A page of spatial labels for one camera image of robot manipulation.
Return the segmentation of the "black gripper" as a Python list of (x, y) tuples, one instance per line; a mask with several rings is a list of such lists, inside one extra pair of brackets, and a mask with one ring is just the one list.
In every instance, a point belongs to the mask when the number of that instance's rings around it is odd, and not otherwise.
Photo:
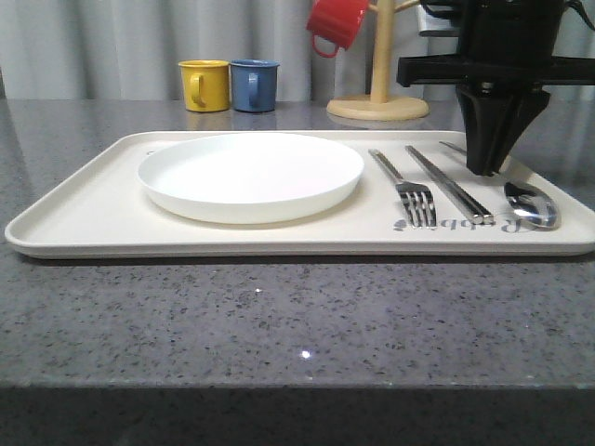
[(497, 173), (516, 141), (549, 105), (543, 85), (593, 85), (594, 60), (554, 54), (563, 14), (594, 24), (581, 1), (456, 1), (456, 52), (401, 58), (397, 82), (458, 85), (467, 168)]

